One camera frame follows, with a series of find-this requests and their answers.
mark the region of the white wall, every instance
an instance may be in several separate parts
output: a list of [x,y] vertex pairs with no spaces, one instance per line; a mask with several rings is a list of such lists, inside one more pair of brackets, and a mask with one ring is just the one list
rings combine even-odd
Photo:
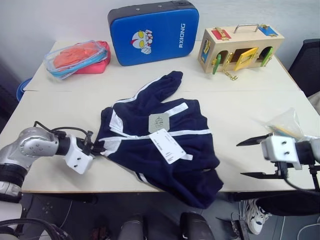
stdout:
[[[265,23],[286,40],[277,52],[289,68],[303,40],[320,38],[320,0],[190,0],[204,28]],[[111,40],[109,10],[160,0],[0,0],[0,63],[22,81],[56,40]]]

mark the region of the sneaker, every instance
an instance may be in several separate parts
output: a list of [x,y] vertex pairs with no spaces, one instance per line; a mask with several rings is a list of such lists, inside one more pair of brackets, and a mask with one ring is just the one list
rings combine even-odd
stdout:
[[260,206],[256,204],[257,200],[249,200],[248,207],[245,211],[245,221],[250,231],[258,235],[262,230],[263,224],[268,220],[270,213],[264,211]]

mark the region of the white table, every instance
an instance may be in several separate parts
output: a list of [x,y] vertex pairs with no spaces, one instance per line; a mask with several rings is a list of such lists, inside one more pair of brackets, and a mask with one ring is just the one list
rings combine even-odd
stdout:
[[[236,144],[268,133],[263,122],[290,107],[295,108],[306,135],[320,136],[319,115],[277,59],[273,58],[264,68],[243,69],[238,72],[239,80],[231,81],[222,73],[213,78],[204,74],[196,60],[197,52],[196,46],[187,57],[129,67],[119,66],[113,56],[105,73],[74,75],[60,83],[48,80],[41,66],[2,131],[0,148],[17,139],[20,131],[32,126],[34,121],[49,128],[73,126],[91,130],[94,140],[100,127],[101,110],[116,100],[132,97],[154,78],[180,70],[184,73],[182,84],[167,101],[199,100],[220,159],[216,170],[224,182],[222,191],[291,190],[283,180],[259,180],[241,175],[242,172],[272,174],[275,168],[264,160],[259,145],[236,147]],[[121,88],[121,83],[126,83],[125,87]],[[290,169],[289,176],[291,182],[301,188],[313,187],[306,167],[302,171]],[[22,189],[42,193],[158,191],[102,156],[94,160],[84,175],[69,168],[61,156],[42,157],[32,165]]]

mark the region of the wooden box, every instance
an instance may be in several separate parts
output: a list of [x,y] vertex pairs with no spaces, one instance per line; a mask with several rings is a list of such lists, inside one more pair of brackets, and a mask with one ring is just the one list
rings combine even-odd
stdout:
[[265,67],[284,39],[265,24],[206,28],[198,61],[206,73],[213,74]]

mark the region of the yellow door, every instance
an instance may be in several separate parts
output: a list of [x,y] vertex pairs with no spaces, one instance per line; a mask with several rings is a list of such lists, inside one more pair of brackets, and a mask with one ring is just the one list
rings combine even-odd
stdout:
[[242,53],[235,64],[234,70],[237,71],[239,69],[248,67],[251,64],[252,60],[254,59],[257,51],[258,51],[258,47],[254,47]]

